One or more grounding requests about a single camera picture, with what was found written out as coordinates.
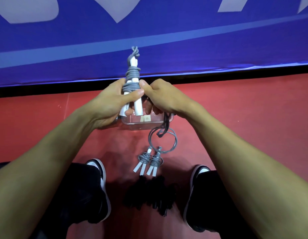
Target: black and white sneaker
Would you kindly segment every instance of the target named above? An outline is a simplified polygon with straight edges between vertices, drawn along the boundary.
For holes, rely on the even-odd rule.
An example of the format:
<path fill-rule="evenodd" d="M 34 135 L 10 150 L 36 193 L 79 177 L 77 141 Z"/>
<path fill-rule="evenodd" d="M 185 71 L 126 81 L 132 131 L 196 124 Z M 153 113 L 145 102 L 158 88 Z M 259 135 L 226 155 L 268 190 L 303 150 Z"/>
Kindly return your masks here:
<path fill-rule="evenodd" d="M 190 200 L 191 200 L 191 196 L 192 196 L 192 192 L 193 192 L 193 188 L 194 188 L 197 176 L 201 173 L 205 173 L 205 172 L 208 172 L 208 171 L 210 171 L 210 169 L 205 165 L 197 165 L 196 168 L 194 169 L 192 176 L 191 176 L 191 181 L 190 181 L 191 192 L 189 194 L 189 199 L 188 199 L 188 202 L 186 204 L 186 207 L 185 207 L 185 210 L 184 210 L 184 215 L 183 215 L 183 219 L 184 219 L 184 222 L 186 223 L 186 225 L 188 225 L 190 228 L 192 228 L 196 232 L 204 232 L 205 229 L 199 228 L 199 227 L 192 225 L 190 223 L 190 218 L 188 218 L 188 213 L 187 213 L 188 212 L 188 206 L 189 206 L 189 203 L 190 203 Z"/>
<path fill-rule="evenodd" d="M 101 188 L 102 188 L 102 190 L 105 194 L 105 200 L 102 202 L 102 206 L 100 208 L 99 215 L 102 217 L 101 221 L 104 221 L 106 218 L 109 217 L 109 215 L 111 213 L 111 203 L 110 203 L 110 200 L 109 200 L 107 193 L 106 193 L 106 190 L 105 190 L 105 181 L 106 181 L 105 168 L 104 168 L 103 163 L 97 158 L 91 159 L 88 162 L 86 162 L 85 164 L 95 166 L 100 170 Z"/>

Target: plastic container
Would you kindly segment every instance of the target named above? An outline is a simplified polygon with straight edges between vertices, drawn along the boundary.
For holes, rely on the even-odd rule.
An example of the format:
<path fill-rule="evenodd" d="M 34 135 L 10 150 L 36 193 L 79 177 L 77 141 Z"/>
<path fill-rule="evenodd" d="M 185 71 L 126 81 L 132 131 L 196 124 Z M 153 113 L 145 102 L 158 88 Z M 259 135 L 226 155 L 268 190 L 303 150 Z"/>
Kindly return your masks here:
<path fill-rule="evenodd" d="M 143 114 L 144 115 L 146 114 L 145 108 L 143 108 Z M 127 117 L 121 117 L 121 121 L 124 127 L 132 131 L 152 129 L 152 128 L 158 127 L 161 124 L 163 124 L 164 114 L 155 115 L 155 113 L 152 111 L 150 116 L 151 116 L 151 121 L 148 121 L 148 122 L 141 122 L 140 121 L 141 116 L 136 116 L 134 114 L 132 114 L 131 116 L 127 116 Z M 173 118 L 174 118 L 174 115 L 171 114 L 170 122 L 173 120 Z"/>

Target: red floor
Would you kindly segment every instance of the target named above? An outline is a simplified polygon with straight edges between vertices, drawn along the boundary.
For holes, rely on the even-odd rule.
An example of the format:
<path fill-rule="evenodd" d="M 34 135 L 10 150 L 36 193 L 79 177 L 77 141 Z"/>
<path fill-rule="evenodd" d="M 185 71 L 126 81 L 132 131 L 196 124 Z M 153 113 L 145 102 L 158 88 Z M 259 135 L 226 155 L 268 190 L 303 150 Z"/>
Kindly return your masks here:
<path fill-rule="evenodd" d="M 177 87 L 245 140 L 308 181 L 308 74 Z M 0 162 L 20 156 L 97 93 L 0 98 Z M 168 183 L 186 186 L 194 165 L 214 166 L 186 120 L 175 117 L 171 127 L 177 133 L 178 147 L 163 156 L 165 163 L 159 171 Z M 219 238 L 217 233 L 196 233 L 187 228 L 176 206 L 163 218 L 147 206 L 139 212 L 121 205 L 126 188 L 137 179 L 132 169 L 137 164 L 136 155 L 148 147 L 147 135 L 147 130 L 118 128 L 91 134 L 75 161 L 94 157 L 103 161 L 112 214 L 104 223 L 71 226 L 68 238 Z M 168 139 L 166 136 L 156 144 L 170 144 Z"/>

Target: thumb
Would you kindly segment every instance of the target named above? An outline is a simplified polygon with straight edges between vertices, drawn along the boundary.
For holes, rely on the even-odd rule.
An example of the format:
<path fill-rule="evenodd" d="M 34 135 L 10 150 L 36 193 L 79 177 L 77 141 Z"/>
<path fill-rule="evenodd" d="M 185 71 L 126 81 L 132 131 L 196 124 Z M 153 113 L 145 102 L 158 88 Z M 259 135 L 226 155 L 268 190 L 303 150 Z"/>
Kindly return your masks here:
<path fill-rule="evenodd" d="M 151 98 L 151 95 L 153 93 L 153 88 L 145 80 L 140 80 L 139 84 L 140 87 L 144 90 L 145 95 Z"/>
<path fill-rule="evenodd" d="M 140 99 L 143 95 L 144 95 L 143 89 L 138 89 L 129 94 L 122 95 L 122 105 L 132 102 L 132 101 L 136 101 Z"/>

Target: blue wall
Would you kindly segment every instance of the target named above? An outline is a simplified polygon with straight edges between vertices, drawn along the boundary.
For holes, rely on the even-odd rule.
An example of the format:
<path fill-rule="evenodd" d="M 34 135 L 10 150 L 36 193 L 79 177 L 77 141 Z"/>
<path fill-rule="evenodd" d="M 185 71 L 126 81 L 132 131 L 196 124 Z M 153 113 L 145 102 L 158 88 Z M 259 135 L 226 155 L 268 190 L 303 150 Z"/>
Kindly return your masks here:
<path fill-rule="evenodd" d="M 133 45 L 144 76 L 308 64 L 301 0 L 140 0 L 119 23 L 95 0 L 57 1 L 46 22 L 0 15 L 0 86 L 124 77 Z"/>

